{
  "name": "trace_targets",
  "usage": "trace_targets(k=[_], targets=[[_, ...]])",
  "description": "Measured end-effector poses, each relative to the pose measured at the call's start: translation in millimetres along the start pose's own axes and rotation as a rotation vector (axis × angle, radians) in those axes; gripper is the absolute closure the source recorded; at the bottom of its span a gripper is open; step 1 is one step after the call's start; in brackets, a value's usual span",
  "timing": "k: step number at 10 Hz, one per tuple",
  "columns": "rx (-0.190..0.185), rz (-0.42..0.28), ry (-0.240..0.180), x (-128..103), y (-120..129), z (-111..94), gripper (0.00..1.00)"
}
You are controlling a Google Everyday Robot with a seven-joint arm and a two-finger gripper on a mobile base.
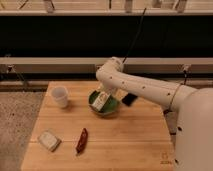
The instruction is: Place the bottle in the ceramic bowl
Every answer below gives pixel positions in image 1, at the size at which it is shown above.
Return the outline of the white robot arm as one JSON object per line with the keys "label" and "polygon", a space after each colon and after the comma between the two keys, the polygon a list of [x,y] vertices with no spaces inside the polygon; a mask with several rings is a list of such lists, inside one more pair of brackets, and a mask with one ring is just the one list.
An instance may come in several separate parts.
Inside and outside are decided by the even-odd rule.
{"label": "white robot arm", "polygon": [[213,88],[133,76],[123,68],[112,57],[96,78],[105,90],[122,89],[178,113],[174,171],[213,171]]}

